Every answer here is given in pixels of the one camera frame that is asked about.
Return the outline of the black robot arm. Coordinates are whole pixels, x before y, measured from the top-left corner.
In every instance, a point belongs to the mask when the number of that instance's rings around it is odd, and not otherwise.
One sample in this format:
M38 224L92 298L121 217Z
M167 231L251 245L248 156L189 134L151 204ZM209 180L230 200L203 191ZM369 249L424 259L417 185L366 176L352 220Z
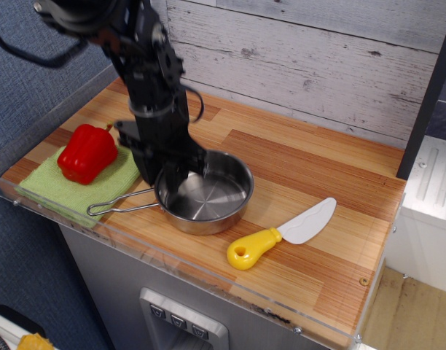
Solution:
M183 60L149 1L37 1L34 7L48 26L100 46L111 60L135 117L114 127L147 184L163 179L176 192L191 171L203 173L206 150L188 131Z

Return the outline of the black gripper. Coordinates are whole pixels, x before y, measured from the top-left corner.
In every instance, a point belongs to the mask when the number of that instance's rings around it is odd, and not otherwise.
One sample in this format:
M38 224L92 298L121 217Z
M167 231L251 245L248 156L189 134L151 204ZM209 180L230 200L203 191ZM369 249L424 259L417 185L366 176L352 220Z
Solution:
M168 192L175 195L189 171L202 174L206 166L206 150L190 136L189 124L188 108L174 107L116 121L114 127L120 144L132 152L143 180L154 185L163 169Z

